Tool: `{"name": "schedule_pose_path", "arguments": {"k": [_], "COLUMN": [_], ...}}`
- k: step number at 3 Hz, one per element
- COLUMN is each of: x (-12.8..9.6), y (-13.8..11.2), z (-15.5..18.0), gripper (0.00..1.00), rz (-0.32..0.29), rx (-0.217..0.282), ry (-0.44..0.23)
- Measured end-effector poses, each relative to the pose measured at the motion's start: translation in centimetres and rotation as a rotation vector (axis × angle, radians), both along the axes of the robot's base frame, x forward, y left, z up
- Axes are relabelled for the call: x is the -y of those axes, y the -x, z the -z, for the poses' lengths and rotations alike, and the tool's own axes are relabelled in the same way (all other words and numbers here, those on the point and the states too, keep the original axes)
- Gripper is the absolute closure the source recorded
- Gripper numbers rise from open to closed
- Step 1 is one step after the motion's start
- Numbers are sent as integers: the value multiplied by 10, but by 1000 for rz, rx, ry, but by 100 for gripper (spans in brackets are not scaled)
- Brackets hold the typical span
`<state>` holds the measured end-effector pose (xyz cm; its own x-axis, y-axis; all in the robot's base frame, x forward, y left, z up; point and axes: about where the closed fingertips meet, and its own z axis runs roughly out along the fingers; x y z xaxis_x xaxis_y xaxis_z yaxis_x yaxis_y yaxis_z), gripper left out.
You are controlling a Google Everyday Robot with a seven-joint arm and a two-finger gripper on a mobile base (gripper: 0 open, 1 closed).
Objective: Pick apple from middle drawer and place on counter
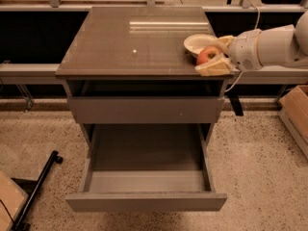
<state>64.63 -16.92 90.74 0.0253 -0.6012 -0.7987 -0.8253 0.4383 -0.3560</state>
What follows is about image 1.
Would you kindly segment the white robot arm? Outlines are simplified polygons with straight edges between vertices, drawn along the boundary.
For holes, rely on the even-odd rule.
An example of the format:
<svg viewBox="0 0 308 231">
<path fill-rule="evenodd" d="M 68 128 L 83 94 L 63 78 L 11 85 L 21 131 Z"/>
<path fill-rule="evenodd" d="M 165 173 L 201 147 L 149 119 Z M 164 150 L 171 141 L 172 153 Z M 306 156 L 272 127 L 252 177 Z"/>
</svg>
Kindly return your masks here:
<svg viewBox="0 0 308 231">
<path fill-rule="evenodd" d="M 206 47 L 212 56 L 208 61 L 200 61 L 201 53 L 198 54 L 195 70 L 201 76 L 227 75 L 235 67 L 241 72 L 275 65 L 305 68 L 308 65 L 308 12 L 295 26 L 254 29 L 228 39 L 228 45 L 217 39 Z"/>
</svg>

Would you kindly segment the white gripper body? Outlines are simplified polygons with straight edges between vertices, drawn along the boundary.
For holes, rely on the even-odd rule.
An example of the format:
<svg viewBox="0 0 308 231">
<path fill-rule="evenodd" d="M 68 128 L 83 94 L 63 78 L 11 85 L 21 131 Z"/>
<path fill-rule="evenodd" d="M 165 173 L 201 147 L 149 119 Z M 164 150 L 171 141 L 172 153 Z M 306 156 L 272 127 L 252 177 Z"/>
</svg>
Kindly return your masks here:
<svg viewBox="0 0 308 231">
<path fill-rule="evenodd" d="M 240 71 L 256 71 L 262 68 L 257 53 L 260 34 L 260 29 L 246 31 L 235 37 L 229 44 L 229 57 Z"/>
</svg>

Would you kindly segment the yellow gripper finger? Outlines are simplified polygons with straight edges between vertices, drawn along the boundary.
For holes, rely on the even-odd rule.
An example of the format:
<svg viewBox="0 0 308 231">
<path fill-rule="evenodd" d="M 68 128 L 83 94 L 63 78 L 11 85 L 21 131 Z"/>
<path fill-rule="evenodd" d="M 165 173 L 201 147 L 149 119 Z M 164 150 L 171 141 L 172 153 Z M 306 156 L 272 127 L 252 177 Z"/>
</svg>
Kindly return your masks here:
<svg viewBox="0 0 308 231">
<path fill-rule="evenodd" d="M 228 57 L 223 54 L 215 56 L 208 63 L 200 64 L 195 67 L 195 70 L 201 76 L 222 76 L 233 72 L 235 65 Z"/>
<path fill-rule="evenodd" d="M 229 46 L 234 37 L 232 35 L 219 37 L 218 40 L 224 43 L 226 46 Z"/>
</svg>

